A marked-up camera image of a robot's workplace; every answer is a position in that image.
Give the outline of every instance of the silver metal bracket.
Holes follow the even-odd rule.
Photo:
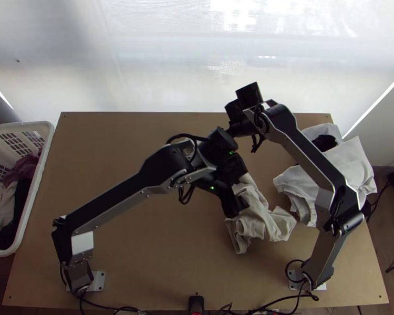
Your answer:
[[[287,275],[292,280],[301,280],[304,278],[304,276],[302,275],[302,272],[300,272],[298,270],[288,270]],[[289,280],[288,282],[289,282],[289,289],[290,290],[297,290],[297,291],[300,290],[300,286],[303,283],[303,282],[297,283],[297,282],[293,282],[291,280]],[[327,285],[326,285],[326,283],[323,283],[322,285],[317,287],[314,291],[325,291],[325,290],[327,290]]]
[[[87,292],[99,292],[103,290],[105,283],[105,272],[103,271],[92,271],[94,281],[90,284]],[[66,286],[66,291],[70,291],[69,286]]]

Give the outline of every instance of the sheer curtain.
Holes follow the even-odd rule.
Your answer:
[[[345,133],[394,81],[394,1],[0,1],[0,91],[24,121],[222,112],[253,81]]]

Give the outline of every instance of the white plastic basket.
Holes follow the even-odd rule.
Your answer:
[[[22,242],[30,210],[34,204],[43,175],[53,134],[54,126],[48,121],[0,124],[0,184],[4,175],[15,165],[17,160],[28,153],[38,153],[39,148],[43,148],[29,188],[25,207],[20,217],[15,240],[8,249],[0,250],[0,257],[14,253]]]

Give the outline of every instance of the wooden table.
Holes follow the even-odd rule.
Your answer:
[[[331,122],[328,114],[297,114],[299,128]],[[226,128],[222,113],[62,113],[23,242],[16,253],[3,304],[77,308],[78,301],[59,278],[51,240],[54,218],[138,171],[144,159],[170,136],[208,135]],[[251,139],[238,139],[239,153],[271,209],[289,208],[272,179],[295,161],[278,144],[266,141],[256,154]],[[156,195],[95,231],[94,270],[107,273],[105,289],[94,302],[144,310],[184,310],[198,292],[207,309],[233,302],[234,309],[259,307],[294,294],[284,268],[311,255],[317,230],[298,225],[287,242],[254,240],[236,255],[219,200],[196,190],[183,206],[176,193]],[[300,307],[388,303],[366,224],[347,239],[319,302],[303,298]],[[275,307],[293,308],[295,300]]]

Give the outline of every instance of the beige cloth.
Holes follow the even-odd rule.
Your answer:
[[[296,219],[280,207],[270,211],[267,200],[258,190],[250,174],[241,176],[240,183],[233,185],[232,190],[250,205],[236,217],[225,219],[237,254],[246,252],[251,244],[251,238],[264,239],[265,233],[271,242],[289,239],[296,225]]]
[[[0,231],[13,220],[16,186],[17,181],[11,182],[7,188],[0,186]]]
[[[359,207],[365,204],[366,196],[377,192],[374,171],[369,163],[359,137],[336,146],[324,155],[346,178],[347,183],[358,192]],[[300,221],[307,226],[315,226],[317,212],[315,199],[318,185],[302,169],[301,166],[289,167],[285,172],[273,179],[280,193],[285,193],[291,200],[291,212],[296,212]]]

